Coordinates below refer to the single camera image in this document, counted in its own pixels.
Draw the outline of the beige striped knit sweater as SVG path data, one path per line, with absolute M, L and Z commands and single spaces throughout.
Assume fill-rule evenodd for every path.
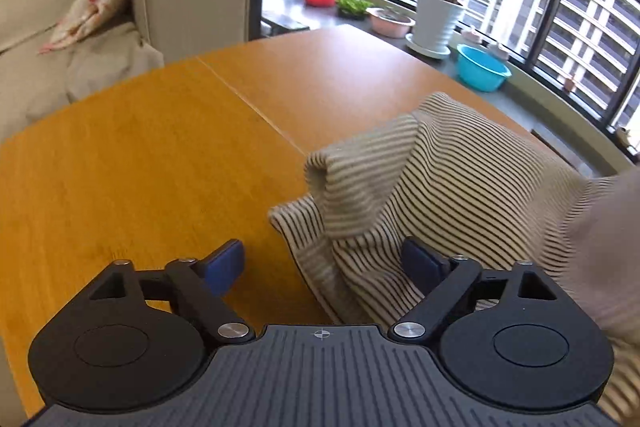
M 269 219 L 337 322 L 392 325 L 421 299 L 408 236 L 486 269 L 536 263 L 610 338 L 600 406 L 639 421 L 639 171 L 587 178 L 446 94 L 312 153 L 309 192 Z

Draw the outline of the blue plastic basin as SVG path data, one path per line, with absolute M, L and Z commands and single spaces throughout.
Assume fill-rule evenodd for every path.
M 458 77 L 474 90 L 497 91 L 512 76 L 506 64 L 482 49 L 458 44 L 457 54 Z

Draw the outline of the green plants tray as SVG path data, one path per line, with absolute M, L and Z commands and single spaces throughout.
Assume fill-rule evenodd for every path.
M 336 0 L 337 15 L 349 20 L 364 20 L 373 4 L 367 0 Z

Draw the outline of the pink plastic basin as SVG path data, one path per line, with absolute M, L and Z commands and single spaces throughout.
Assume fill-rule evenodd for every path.
M 416 22 L 405 14 L 391 8 L 371 6 L 367 8 L 372 30 L 383 37 L 402 39 L 412 31 Z

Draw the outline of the white ribbed plant pot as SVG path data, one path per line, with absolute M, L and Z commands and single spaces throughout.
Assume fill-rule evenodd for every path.
M 450 54 L 449 40 L 464 7 L 445 0 L 416 0 L 416 23 L 406 41 L 410 50 L 434 60 Z

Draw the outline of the grey covered sofa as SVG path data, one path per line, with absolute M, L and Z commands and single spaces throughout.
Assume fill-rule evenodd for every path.
M 1 0 L 1 136 L 122 80 L 244 42 L 250 0 Z

